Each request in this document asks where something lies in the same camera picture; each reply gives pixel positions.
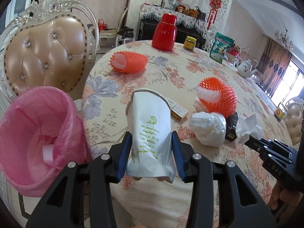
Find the right hand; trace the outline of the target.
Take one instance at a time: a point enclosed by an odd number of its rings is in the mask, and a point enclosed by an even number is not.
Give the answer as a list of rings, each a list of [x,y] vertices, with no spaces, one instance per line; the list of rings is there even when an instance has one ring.
[[[287,209],[280,216],[279,225],[287,223],[302,197],[301,192],[289,191],[276,182],[267,206],[274,211],[278,208],[279,200],[287,204]]]

